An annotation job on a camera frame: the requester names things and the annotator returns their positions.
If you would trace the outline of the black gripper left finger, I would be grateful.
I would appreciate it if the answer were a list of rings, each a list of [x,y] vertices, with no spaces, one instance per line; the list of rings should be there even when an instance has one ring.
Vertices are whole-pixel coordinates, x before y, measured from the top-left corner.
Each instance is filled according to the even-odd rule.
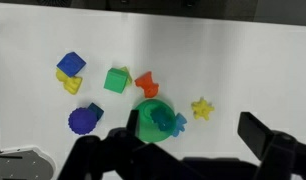
[[[139,111],[132,110],[130,112],[130,115],[127,121],[126,129],[133,135],[138,134],[138,122],[139,122]]]

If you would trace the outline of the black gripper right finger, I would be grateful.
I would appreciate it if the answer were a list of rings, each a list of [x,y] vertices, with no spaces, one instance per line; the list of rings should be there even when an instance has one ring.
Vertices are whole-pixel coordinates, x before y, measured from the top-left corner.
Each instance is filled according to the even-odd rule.
[[[238,123],[238,135],[261,160],[274,133],[250,112],[241,112]]]

